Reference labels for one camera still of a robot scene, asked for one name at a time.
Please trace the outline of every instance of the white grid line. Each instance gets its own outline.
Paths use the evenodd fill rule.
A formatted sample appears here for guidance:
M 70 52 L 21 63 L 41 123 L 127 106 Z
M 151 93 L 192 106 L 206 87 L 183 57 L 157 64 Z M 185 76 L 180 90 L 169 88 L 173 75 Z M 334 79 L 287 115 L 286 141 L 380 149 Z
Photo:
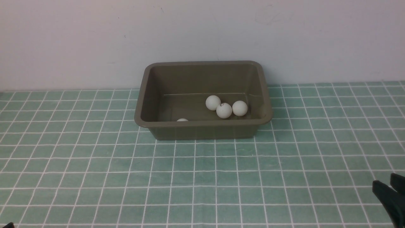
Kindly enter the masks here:
M 279 153 L 279 151 L 278 151 L 278 147 L 277 147 L 277 145 L 276 145 L 276 152 L 277 152 L 277 155 L 280 155 L 280 153 Z M 290 201 L 289 201 L 289 199 L 288 199 L 288 194 L 287 194 L 287 187 L 286 187 L 286 181 L 285 181 L 285 179 L 284 179 L 284 174 L 283 174 L 283 168 L 281 167 L 281 160 L 280 160 L 280 157 L 277 157 L 277 159 L 278 159 L 278 162 L 279 162 L 279 166 L 280 166 L 280 170 L 281 170 L 281 178 L 282 178 L 282 180 L 283 180 L 283 186 L 284 186 L 284 194 L 286 195 L 286 201 L 287 201 L 287 205 L 288 205 L 288 213 L 290 214 L 290 221 L 291 221 L 291 225 L 292 225 L 292 228 L 295 228 L 295 226 L 294 226 L 294 220 L 292 219 L 292 211 L 291 211 L 291 205 L 290 205 Z
M 128 176 L 127 176 L 127 180 L 126 180 L 126 182 L 125 182 L 124 194 L 123 194 L 123 196 L 122 196 L 122 201 L 121 201 L 121 205 L 120 205 L 120 208 L 119 208 L 118 222 L 119 222 L 120 219 L 121 219 L 122 207 L 123 207 L 123 205 L 124 205 L 125 195 L 127 194 L 126 190 L 127 190 L 127 186 L 128 186 L 130 171 L 131 171 L 132 165 L 133 165 L 133 163 L 134 163 L 134 157 L 135 157 L 135 151 L 136 151 L 136 144 L 137 144 L 137 142 L 138 142 L 138 136 L 139 136 L 139 133 L 136 134 L 136 140 L 135 140 L 134 151 L 132 152 L 131 164 L 130 164 L 130 166 L 129 166 Z
M 108 169 L 107 169 L 108 171 L 110 170 L 110 167 L 111 167 L 111 162 L 112 162 L 113 157 L 114 157 L 115 148 L 116 148 L 116 146 L 117 146 L 116 144 L 118 143 L 118 139 L 119 139 L 119 134 L 118 134 L 118 136 L 117 136 L 117 139 L 115 140 L 114 150 L 113 150 L 113 152 L 111 153 L 111 158 L 110 158 L 110 161 L 109 161 L 109 163 L 108 163 Z M 100 208 L 100 207 L 99 207 L 99 204 L 100 204 L 101 199 L 102 199 L 102 194 L 103 194 L 103 191 L 104 191 L 105 184 L 106 184 L 106 182 L 107 182 L 107 178 L 108 178 L 108 173 L 106 173 L 105 178 L 104 178 L 104 182 L 103 182 L 103 185 L 102 185 L 102 188 L 101 188 L 100 197 L 98 198 L 98 203 L 97 203 L 97 207 L 96 207 L 96 212 L 95 212 L 94 218 L 93 218 L 93 223 L 95 223 L 95 222 L 96 222 L 96 219 L 97 219 L 98 209 Z

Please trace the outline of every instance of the plastic tub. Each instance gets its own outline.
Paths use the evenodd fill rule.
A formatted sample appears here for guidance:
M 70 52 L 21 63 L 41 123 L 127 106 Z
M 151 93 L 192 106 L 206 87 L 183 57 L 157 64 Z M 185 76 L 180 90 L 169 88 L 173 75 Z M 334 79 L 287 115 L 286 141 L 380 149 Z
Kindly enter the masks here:
M 217 95 L 232 106 L 247 103 L 246 115 L 221 119 L 205 106 Z M 273 117 L 266 80 L 253 61 L 165 62 L 145 69 L 135 122 L 157 140 L 251 138 Z M 185 118 L 188 121 L 177 122 Z

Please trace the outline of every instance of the table surface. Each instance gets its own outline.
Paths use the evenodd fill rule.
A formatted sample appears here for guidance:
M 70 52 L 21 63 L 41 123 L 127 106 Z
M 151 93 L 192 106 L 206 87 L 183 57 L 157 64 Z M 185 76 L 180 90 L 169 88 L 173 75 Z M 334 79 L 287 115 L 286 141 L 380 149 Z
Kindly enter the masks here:
M 392 227 L 371 191 L 405 174 L 405 82 L 269 86 L 242 140 L 156 141 L 138 90 L 0 93 L 0 226 Z

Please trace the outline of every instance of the ping pong ball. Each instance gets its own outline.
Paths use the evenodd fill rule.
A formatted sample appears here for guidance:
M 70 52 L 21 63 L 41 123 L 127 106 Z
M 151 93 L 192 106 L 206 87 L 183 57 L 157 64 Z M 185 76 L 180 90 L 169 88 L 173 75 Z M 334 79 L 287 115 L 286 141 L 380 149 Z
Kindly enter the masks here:
M 205 100 L 205 106 L 211 111 L 215 111 L 220 104 L 220 98 L 215 95 L 211 95 Z
M 247 113 L 247 104 L 243 101 L 237 101 L 233 103 L 232 111 L 236 116 L 244 116 Z
M 222 118 L 226 119 L 230 117 L 232 114 L 232 107 L 228 103 L 222 103 L 217 107 L 217 115 Z

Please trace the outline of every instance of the white wall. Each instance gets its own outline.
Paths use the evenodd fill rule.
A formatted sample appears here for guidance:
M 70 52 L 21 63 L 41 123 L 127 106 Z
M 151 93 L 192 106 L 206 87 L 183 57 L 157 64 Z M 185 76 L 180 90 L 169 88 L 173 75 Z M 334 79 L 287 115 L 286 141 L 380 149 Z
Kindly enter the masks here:
M 1 0 L 0 90 L 137 88 L 154 62 L 269 83 L 405 79 L 404 0 Z

